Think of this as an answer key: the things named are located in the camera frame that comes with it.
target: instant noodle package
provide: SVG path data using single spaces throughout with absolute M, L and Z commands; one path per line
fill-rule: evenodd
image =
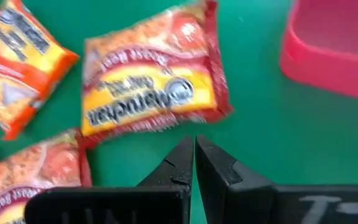
M 0 10 L 0 126 L 15 139 L 77 61 L 25 8 L 7 0 Z
M 86 40 L 82 133 L 86 145 L 231 112 L 216 33 L 217 3 L 173 7 Z
M 77 186 L 91 186 L 90 170 L 79 130 L 69 129 L 0 162 L 0 223 L 23 223 L 27 201 L 43 190 Z

